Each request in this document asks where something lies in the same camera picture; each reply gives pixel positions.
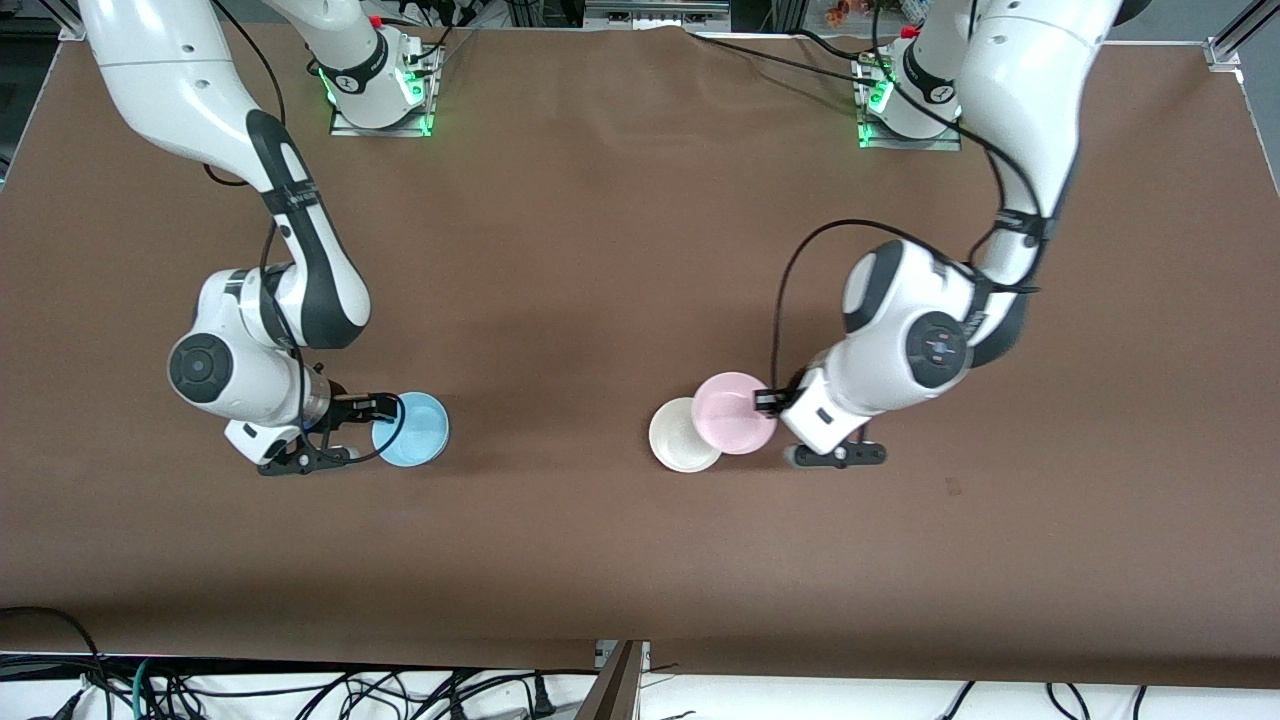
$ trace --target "table surface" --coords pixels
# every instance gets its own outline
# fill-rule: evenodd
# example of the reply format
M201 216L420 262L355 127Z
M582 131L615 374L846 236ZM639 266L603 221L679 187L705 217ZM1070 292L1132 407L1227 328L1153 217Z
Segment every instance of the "table surface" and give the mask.
M134 136L65 45L0 193L5 605L109 652L547 667L644 637L686 671L1280 684L1280 201L1198 49L1103 50L1024 340L877 419L887 465L787 469L780 433L682 475L649 416L767 373L800 238L867 217L963 254L996 205L980 151L861 150L841 81L678 29L481 32L435 137L330 138L302 42L252 32L372 293L308 359L436 395L453 439L264 479L169 389L201 282L255 264L268 218ZM801 260L785 373L883 240Z

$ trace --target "white robotic arm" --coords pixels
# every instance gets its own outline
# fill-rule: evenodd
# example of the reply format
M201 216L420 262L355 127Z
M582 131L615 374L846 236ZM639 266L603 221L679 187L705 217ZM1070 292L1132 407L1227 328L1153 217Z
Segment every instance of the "white robotic arm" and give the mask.
M1016 342L1028 295L1005 286L1029 283L1053 234L1084 81L1120 5L988 0L970 40L970 1L940 0L920 36L886 54L899 78L886 124L911 137L942 131L901 95L947 119L963 105L968 129L1002 154L992 155L1002 206L974 269L910 240L858 263L845 286L846 337L783 393L781 418L809 451L831 454L873 416L942 395Z
M357 3L324 5L335 10ZM86 0L82 12L125 122L164 150L244 178L293 258L265 272L211 275L191 331L169 357L173 388L196 407L228 418L228 439L261 466L303 425L332 425L335 409L351 409L347 396L335 401L339 386L302 368L289 351L351 345L369 322L367 288L289 133L241 85L209 0ZM367 20L364 27L372 33ZM337 44L349 40L339 37Z

